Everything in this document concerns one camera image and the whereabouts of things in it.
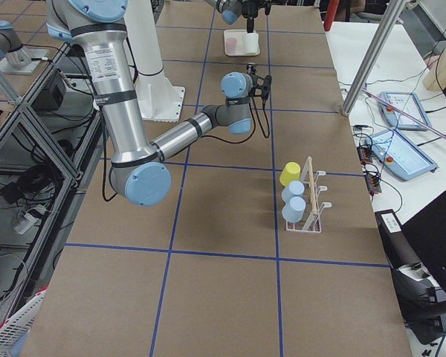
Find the metal pole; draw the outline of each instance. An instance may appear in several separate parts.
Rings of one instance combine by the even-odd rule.
[[[368,95],[370,98],[375,99],[377,102],[379,102],[380,104],[383,104],[384,106],[390,107],[393,109],[394,112],[397,112],[401,115],[404,115],[405,117],[409,118],[410,120],[413,120],[415,123],[423,126],[424,128],[428,129],[429,131],[435,133],[436,135],[438,135],[440,138],[443,138],[446,140],[446,135],[443,134],[442,132],[439,132],[438,130],[432,128],[431,126],[428,126],[427,124],[423,123],[421,120],[416,119],[415,117],[409,115],[408,113],[403,112],[402,110],[394,107],[392,104],[386,102],[385,100],[377,97],[376,95],[373,95],[372,93],[369,93],[368,91],[366,91],[365,89],[362,89],[362,92],[365,93],[366,95]]]
[[[22,97],[16,92],[14,87],[7,81],[7,79],[0,72],[0,90],[5,94],[5,97],[13,104],[20,104],[22,102]]]
[[[365,84],[373,66],[380,54],[385,42],[392,31],[398,17],[403,10],[404,4],[407,0],[392,0],[389,2],[387,10],[385,11],[384,17],[382,18],[380,25],[373,36],[372,42],[370,43],[369,49],[366,51],[365,57],[358,69],[357,74],[353,80],[352,86],[350,87],[349,93],[340,108],[340,113],[342,115],[348,116],[352,111],[357,97],[360,95],[360,90]]]

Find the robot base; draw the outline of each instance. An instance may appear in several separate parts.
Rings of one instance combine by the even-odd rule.
[[[152,85],[138,82],[140,114],[144,120],[177,122],[184,103],[185,88],[174,87],[167,78]]]
[[[48,55],[48,50],[30,49],[30,48],[27,48],[27,50],[31,58],[41,58],[41,57],[46,57]],[[8,63],[7,59],[4,58],[0,61],[0,71],[4,74],[30,75],[33,74],[33,72],[36,70],[36,68],[40,63],[41,61],[31,61],[30,64],[24,67],[14,68]]]

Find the metal frame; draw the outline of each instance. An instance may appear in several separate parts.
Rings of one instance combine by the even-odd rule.
[[[64,56],[65,51],[63,45],[60,51],[55,55],[54,62],[59,62]],[[33,110],[31,104],[38,96],[46,80],[53,74],[54,65],[48,65],[44,71],[38,76],[33,85],[28,89],[27,93],[20,96],[10,82],[0,72],[0,90],[4,93],[4,96],[8,99],[9,103],[16,106],[15,110],[9,114],[8,119],[5,121],[2,128],[0,128],[0,151],[4,148],[7,140],[10,140],[11,134],[17,129],[18,125],[22,125],[24,130],[33,136],[38,147],[43,148],[43,151],[49,157],[49,159],[56,165],[56,168],[62,173],[63,181],[61,188],[55,198],[53,205],[53,213],[48,216],[44,221],[40,229],[36,232],[36,236],[33,238],[33,244],[28,249],[25,255],[25,262],[27,263],[29,274],[26,269],[23,269],[20,274],[21,278],[24,278],[24,283],[13,292],[10,299],[6,302],[6,316],[10,317],[17,308],[17,305],[22,301],[24,292],[27,288],[30,276],[36,267],[36,264],[43,252],[48,239],[52,235],[53,227],[58,223],[59,216],[68,216],[68,207],[63,207],[68,195],[69,190],[77,185],[77,180],[81,179],[83,173],[81,172],[84,162],[89,160],[89,170],[95,168],[95,164],[99,160],[100,151],[92,149],[92,144],[96,144],[96,135],[100,128],[99,115],[95,120],[88,124],[90,127],[85,131],[86,137],[82,141],[82,145],[75,155],[75,159],[71,160],[63,151],[61,146],[57,143],[57,140],[51,134],[45,123],[40,119],[38,114]],[[86,173],[86,177],[90,177],[92,173]],[[69,209],[72,210],[71,215],[77,212],[80,206],[81,200],[77,200]]]

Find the silver arm segment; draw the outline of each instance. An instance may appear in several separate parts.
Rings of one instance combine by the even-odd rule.
[[[229,126],[230,131],[233,127],[232,132],[243,133],[249,122],[249,132],[249,104],[210,106],[211,110],[204,110],[149,142],[123,47],[127,36],[122,17],[125,7],[117,6],[115,16],[111,13],[113,16],[103,19],[109,14],[95,14],[89,8],[79,9],[75,6],[77,2],[79,0],[49,0],[48,30],[54,36],[72,39],[85,52],[96,92],[94,99],[102,109],[114,147],[110,173],[112,187],[136,205],[154,205],[170,188],[168,170],[155,161],[170,158],[215,126]],[[114,6],[118,2],[108,1],[107,5]],[[97,11],[102,8],[101,2]],[[252,81],[250,76],[245,76],[245,85],[239,86],[237,96],[227,97],[248,95]]]

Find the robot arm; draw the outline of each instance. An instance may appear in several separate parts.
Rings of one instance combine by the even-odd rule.
[[[246,30],[254,32],[254,19],[259,9],[265,9],[265,15],[271,11],[271,0],[205,0],[222,15],[223,20],[232,25],[243,15],[246,19]]]
[[[235,133],[248,132],[249,103],[237,100],[226,106],[211,106],[149,142],[123,47],[126,5],[127,0],[49,0],[48,32],[72,39],[85,52],[96,92],[94,99],[102,109],[114,147],[112,187],[130,202],[150,206],[161,201],[170,189],[170,174],[161,162],[215,126],[229,126]],[[230,100],[243,98],[257,85],[250,75],[242,76],[244,82],[240,77],[233,83],[239,87],[227,93]],[[227,91],[230,87],[222,84],[222,88]]]
[[[14,68],[22,68],[31,62],[31,57],[12,25],[0,20],[0,60],[7,57]]]

